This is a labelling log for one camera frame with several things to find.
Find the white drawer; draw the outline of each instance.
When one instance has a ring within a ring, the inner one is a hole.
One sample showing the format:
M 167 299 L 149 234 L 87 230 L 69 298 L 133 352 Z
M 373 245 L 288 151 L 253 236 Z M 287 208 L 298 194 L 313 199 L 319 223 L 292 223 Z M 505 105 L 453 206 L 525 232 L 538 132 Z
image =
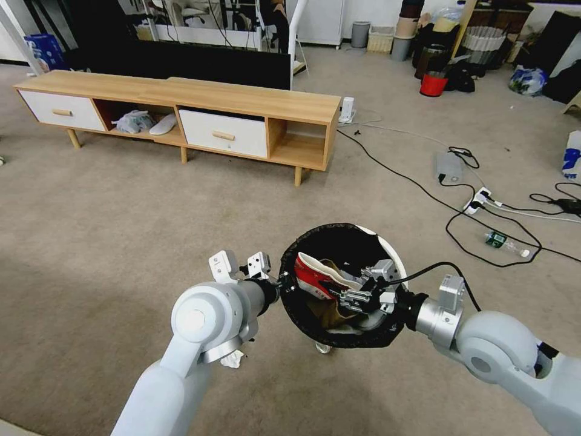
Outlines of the white drawer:
M 266 157 L 264 121 L 180 109 L 188 144 Z
M 20 95 L 40 122 L 105 131 L 97 111 L 88 98 L 35 91 L 20 91 Z

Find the caster wheel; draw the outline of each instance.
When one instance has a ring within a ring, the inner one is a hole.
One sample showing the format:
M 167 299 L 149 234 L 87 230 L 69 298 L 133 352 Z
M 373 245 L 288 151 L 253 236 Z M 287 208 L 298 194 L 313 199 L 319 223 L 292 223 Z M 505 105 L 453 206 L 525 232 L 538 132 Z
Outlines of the caster wheel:
M 315 348 L 321 354 L 329 354 L 332 350 L 332 348 L 329 345 L 325 345 L 320 342 L 315 342 Z

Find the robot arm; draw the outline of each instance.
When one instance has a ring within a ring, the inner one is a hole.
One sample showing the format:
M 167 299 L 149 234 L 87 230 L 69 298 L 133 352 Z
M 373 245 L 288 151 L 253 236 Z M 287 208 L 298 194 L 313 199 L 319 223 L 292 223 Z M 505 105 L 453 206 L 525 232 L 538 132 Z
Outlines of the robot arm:
M 581 360 L 559 353 L 509 315 L 483 311 L 462 320 L 464 280 L 446 276 L 439 300 L 406 297 L 406 325 L 483 382 L 497 384 L 531 409 L 553 436 L 581 432 Z
M 168 349 L 139 377 L 112 435 L 184 436 L 206 392 L 209 364 L 253 338 L 257 317 L 278 299 L 266 280 L 267 255 L 249 258 L 246 280 L 236 278 L 238 264 L 230 251 L 220 251 L 209 263 L 215 281 L 193 286 L 177 299 Z

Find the floor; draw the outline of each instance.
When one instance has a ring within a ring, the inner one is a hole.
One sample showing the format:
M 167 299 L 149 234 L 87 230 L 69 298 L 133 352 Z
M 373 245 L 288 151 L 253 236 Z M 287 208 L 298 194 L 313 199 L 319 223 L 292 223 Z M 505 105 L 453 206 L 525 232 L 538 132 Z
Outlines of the floor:
M 494 71 L 476 92 L 431 99 L 418 93 L 409 62 L 358 50 L 306 48 L 310 76 L 297 90 L 355 97 L 360 121 L 469 147 L 496 197 L 530 205 L 563 181 L 567 135 L 579 117 L 563 105 L 507 87 Z M 107 435 L 139 374 L 171 338 L 169 317 L 187 287 L 211 276 L 207 259 L 233 249 L 244 259 L 278 259 L 294 238 L 322 223 L 371 228 L 408 271 L 458 264 L 485 309 L 517 317 L 556 348 L 581 355 L 581 268 L 542 253 L 532 265 L 499 269 L 469 257 L 444 232 L 450 212 L 337 136 L 329 170 L 300 188 L 293 169 L 172 147 L 80 134 L 33 122 L 10 88 L 21 67 L 0 67 L 0 417 L 47 436 Z M 394 131 L 360 130 L 378 159 L 455 206 L 464 188 L 441 188 L 432 159 L 444 146 Z M 476 184 L 470 174 L 466 181 Z M 519 231 L 488 219 L 506 231 Z M 581 256 L 572 223 L 521 220 L 546 246 Z M 483 228 L 457 220 L 453 231 L 482 256 Z M 437 295 L 445 269 L 412 282 Z M 467 314 L 473 313 L 468 306 Z M 190 434 L 540 436 L 530 412 L 497 386 L 473 378 L 420 334 L 404 331 L 387 349 L 320 355 L 282 304 L 260 318 L 247 358 L 215 366 Z

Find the red bucket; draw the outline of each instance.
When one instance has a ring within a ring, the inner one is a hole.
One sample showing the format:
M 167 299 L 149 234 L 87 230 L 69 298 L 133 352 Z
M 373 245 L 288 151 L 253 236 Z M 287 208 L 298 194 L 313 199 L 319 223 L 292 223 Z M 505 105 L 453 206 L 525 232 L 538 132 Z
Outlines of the red bucket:
M 440 97 L 444 92 L 446 83 L 448 83 L 447 78 L 434 77 L 426 73 L 422 79 L 422 87 L 419 89 L 419 93 L 426 97 Z

